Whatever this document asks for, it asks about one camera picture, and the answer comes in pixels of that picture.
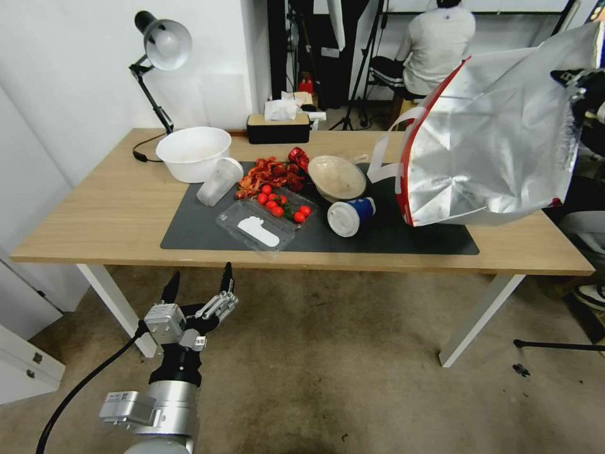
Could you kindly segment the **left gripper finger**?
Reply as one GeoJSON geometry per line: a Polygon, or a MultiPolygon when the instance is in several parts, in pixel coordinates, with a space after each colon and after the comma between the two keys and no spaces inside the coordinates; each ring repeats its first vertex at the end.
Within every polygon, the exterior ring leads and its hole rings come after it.
{"type": "Polygon", "coordinates": [[[195,319],[205,322],[216,321],[220,325],[239,304],[234,287],[232,263],[227,262],[222,273],[218,294],[195,313],[195,319]]]}
{"type": "Polygon", "coordinates": [[[164,287],[159,303],[161,305],[175,304],[176,296],[180,285],[181,272],[176,271],[167,285],[164,287]]]}

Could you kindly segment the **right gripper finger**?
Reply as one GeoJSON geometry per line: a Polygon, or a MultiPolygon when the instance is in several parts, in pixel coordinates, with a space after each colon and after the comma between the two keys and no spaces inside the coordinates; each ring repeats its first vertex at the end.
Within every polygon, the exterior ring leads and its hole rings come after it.
{"type": "Polygon", "coordinates": [[[590,84],[591,72],[586,69],[553,70],[550,76],[568,91],[585,91],[590,84]]]}
{"type": "Polygon", "coordinates": [[[590,135],[590,120],[585,116],[586,111],[590,109],[588,91],[587,88],[578,88],[570,96],[574,124],[581,131],[580,141],[584,144],[587,144],[590,135]]]}

